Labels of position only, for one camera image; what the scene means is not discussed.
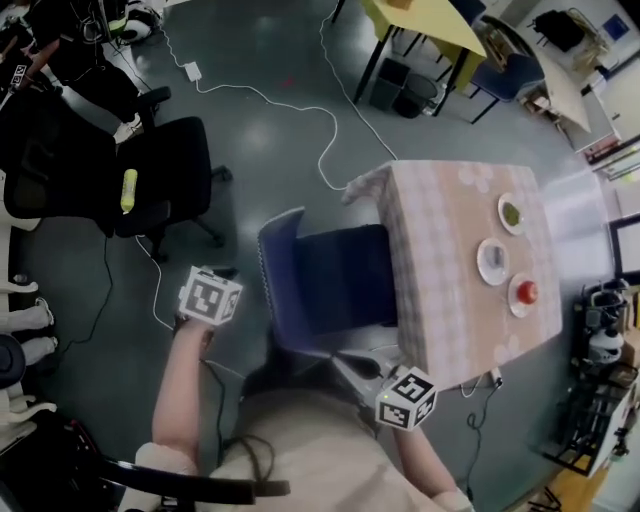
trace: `black office chair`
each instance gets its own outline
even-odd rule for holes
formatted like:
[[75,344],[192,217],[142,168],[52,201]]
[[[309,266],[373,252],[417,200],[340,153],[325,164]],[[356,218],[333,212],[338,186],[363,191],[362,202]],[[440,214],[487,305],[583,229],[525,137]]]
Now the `black office chair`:
[[[0,110],[0,169],[6,173],[4,204],[19,219],[84,217],[107,237],[144,234],[152,257],[163,260],[160,243],[170,224],[192,220],[224,237],[198,217],[209,208],[212,177],[232,178],[225,167],[211,170],[207,137],[196,117],[155,127],[154,110],[171,97],[168,87],[138,98],[144,133],[116,148],[111,135],[76,114],[52,93],[22,91]],[[120,207],[123,177],[135,169],[135,206]]]

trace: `plate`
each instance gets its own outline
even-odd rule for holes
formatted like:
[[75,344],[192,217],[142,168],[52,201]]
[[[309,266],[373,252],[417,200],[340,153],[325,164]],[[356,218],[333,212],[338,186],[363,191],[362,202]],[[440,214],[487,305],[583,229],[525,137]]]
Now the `plate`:
[[[496,260],[496,250],[501,251],[498,260]],[[478,246],[476,261],[480,276],[485,283],[491,286],[499,286],[507,280],[509,275],[509,253],[500,240],[496,238],[483,240]]]
[[530,276],[524,272],[520,272],[511,278],[509,282],[509,289],[507,290],[507,300],[509,302],[509,309],[514,316],[518,318],[524,318],[535,307],[534,304],[525,304],[518,299],[518,288],[525,281],[533,281]]
[[[508,203],[511,203],[513,206],[515,206],[520,212],[520,222],[515,226],[512,226],[507,222],[507,219],[505,219],[504,213],[502,211],[505,204]],[[524,233],[524,215],[522,214],[522,207],[520,206],[520,204],[518,204],[518,201],[516,201],[516,198],[511,192],[502,194],[500,196],[500,199],[498,199],[498,217],[500,217],[500,222],[504,226],[504,229],[506,229],[512,235],[518,236]]]

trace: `white cable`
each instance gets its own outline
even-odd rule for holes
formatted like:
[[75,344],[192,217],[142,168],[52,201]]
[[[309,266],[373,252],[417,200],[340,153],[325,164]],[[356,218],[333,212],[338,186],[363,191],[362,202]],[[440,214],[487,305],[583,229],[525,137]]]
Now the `white cable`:
[[471,393],[469,393],[468,395],[464,394],[464,386],[462,384],[460,384],[460,394],[464,398],[471,398],[473,396],[473,394],[476,392],[476,389],[478,388],[478,384],[480,384],[480,381],[482,380],[482,377],[484,377],[484,373],[482,375],[480,375],[480,377],[478,377],[478,380],[476,381],[476,383],[473,385],[473,388],[471,389]]
[[[324,51],[324,58],[327,61],[327,63],[329,64],[329,66],[331,67],[331,71],[333,72],[333,76],[338,81],[338,84],[340,84],[340,89],[342,89],[342,94],[347,99],[349,104],[353,107],[353,110],[355,110],[355,112],[358,115],[358,117],[360,118],[360,120],[365,125],[367,125],[367,127],[373,132],[373,134],[375,135],[376,139],[378,139],[378,142],[380,142],[380,144],[382,144],[382,146],[389,152],[389,154],[392,156],[392,158],[394,160],[398,160],[398,157],[396,156],[396,154],[382,140],[382,137],[380,137],[380,135],[375,130],[375,128],[373,128],[373,126],[371,126],[371,124],[369,124],[369,122],[363,117],[363,115],[358,110],[358,107],[356,107],[355,104],[351,101],[351,98],[349,98],[349,95],[347,94],[347,91],[344,88],[344,84],[342,83],[342,80],[340,80],[340,77],[338,76],[338,73],[336,72],[336,69],[333,66],[333,63],[331,62],[331,60],[329,60],[329,56],[327,54],[327,48],[324,45],[324,35],[323,35],[322,31],[324,29],[324,24],[329,19],[331,19],[331,17],[333,16],[334,12],[335,12],[335,8],[334,8],[333,11],[331,11],[329,16],[327,16],[324,20],[322,20],[322,23],[320,24],[320,30],[318,31],[318,33],[320,34],[320,45],[322,46],[322,49]],[[171,40],[169,39],[169,36],[165,32],[164,28],[160,27],[160,30],[164,34],[164,38],[165,38],[165,40],[167,42],[167,47],[169,48],[169,54],[173,57],[173,61],[175,62],[176,66],[178,66],[179,68],[184,68],[186,66],[186,64],[180,64],[178,62],[178,58],[176,57],[176,54],[173,52],[173,46],[171,46]],[[333,146],[333,143],[335,142],[336,138],[338,137],[338,120],[336,119],[336,116],[331,111],[329,111],[329,110],[327,110],[326,108],[323,108],[323,107],[302,107],[301,108],[301,107],[296,107],[294,105],[289,105],[288,103],[279,103],[279,102],[276,102],[276,101],[271,101],[264,94],[262,94],[258,89],[256,89],[255,87],[251,87],[250,85],[220,84],[220,85],[216,85],[215,87],[211,87],[210,89],[202,90],[202,89],[200,89],[200,80],[196,80],[196,90],[200,94],[207,94],[207,93],[216,91],[218,89],[224,89],[224,88],[228,88],[228,89],[249,89],[250,91],[253,91],[256,94],[258,94],[268,104],[274,105],[274,106],[277,106],[277,107],[287,107],[287,108],[291,108],[293,110],[297,110],[298,112],[306,112],[308,110],[318,110],[320,112],[325,112],[326,114],[329,114],[331,116],[331,119],[333,120],[333,137],[331,138],[331,141],[329,142],[327,147],[324,149],[324,151],[320,155],[320,158],[318,158],[318,172],[320,173],[320,176],[322,177],[322,179],[325,182],[325,184],[327,185],[327,187],[329,187],[331,190],[335,190],[336,192],[340,192],[342,190],[346,190],[347,189],[346,186],[345,187],[336,187],[336,186],[332,185],[331,182],[327,179],[327,176],[324,174],[324,171],[322,170],[322,160],[325,157],[325,155],[327,154],[327,152],[331,149],[331,146]]]
[[[153,261],[153,264],[156,266],[156,268],[158,269],[158,284],[156,285],[156,293],[153,296],[153,316],[154,318],[161,323],[162,325],[164,325],[167,329],[169,329],[170,331],[173,331],[173,327],[171,327],[168,323],[163,322],[162,320],[160,320],[160,318],[158,317],[158,314],[156,313],[156,302],[158,301],[158,291],[160,290],[160,283],[162,282],[162,270],[160,269],[160,265],[158,265],[158,262],[156,260],[154,260],[151,257],[151,254],[149,254],[149,251],[147,251],[144,248],[144,245],[142,245],[140,243],[140,239],[142,238],[142,236],[136,236],[136,242],[138,242],[138,245],[140,246],[140,248],[144,251],[144,253],[149,257],[149,259],[151,261]],[[211,361],[210,359],[206,360],[207,363],[210,363],[214,366],[217,366],[218,368],[225,370],[228,373],[231,373],[233,375],[235,375],[236,377],[240,377],[242,380],[245,379],[244,375],[239,374],[237,371],[232,370],[231,368],[227,368],[226,366],[221,365],[220,363],[216,363],[215,361]]]

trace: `person's arm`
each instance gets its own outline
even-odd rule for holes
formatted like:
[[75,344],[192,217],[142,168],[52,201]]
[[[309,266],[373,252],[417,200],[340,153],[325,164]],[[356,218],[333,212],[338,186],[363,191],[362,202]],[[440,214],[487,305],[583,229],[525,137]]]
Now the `person's arm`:
[[7,55],[13,49],[13,47],[16,45],[17,42],[18,42],[18,36],[13,36],[11,41],[9,41],[9,44],[7,45],[7,47],[2,51],[2,53],[0,53],[0,64],[4,62],[4,60],[7,58]]
[[58,50],[59,47],[60,39],[56,39],[33,56],[33,62],[31,63],[31,66],[29,66],[29,69],[27,69],[24,79],[22,80],[22,83],[20,84],[20,87],[18,87],[18,89],[24,89],[29,86],[35,74],[43,67],[45,67],[47,62],[49,62],[51,56]]
[[411,432],[393,429],[404,476],[420,492],[430,498],[458,487],[449,470],[438,457],[420,428]]
[[194,463],[200,425],[200,357],[212,334],[211,326],[198,320],[188,320],[179,328],[153,413],[153,442],[184,453]]

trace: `table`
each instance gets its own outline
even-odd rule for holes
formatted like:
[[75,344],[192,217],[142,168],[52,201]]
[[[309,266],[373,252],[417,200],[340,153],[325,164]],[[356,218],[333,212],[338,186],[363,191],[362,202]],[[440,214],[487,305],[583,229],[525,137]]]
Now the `table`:
[[[448,0],[414,0],[408,10],[391,7],[385,0],[361,1],[367,16],[373,21],[378,44],[360,79],[353,103],[360,101],[394,28],[404,28],[429,36],[440,53],[455,63],[442,102],[433,113],[437,116],[451,91],[455,87],[466,87],[478,64],[486,58],[480,40]],[[339,0],[333,21],[344,2]]]
[[[498,218],[511,192],[525,233]],[[559,282],[538,186],[526,167],[475,162],[396,161],[347,185],[343,203],[373,197],[389,232],[398,308],[398,345],[440,389],[481,375],[544,343],[562,329]],[[526,272],[539,299],[525,318],[507,306],[510,279],[497,287],[477,270],[479,244],[498,238],[509,277]]]

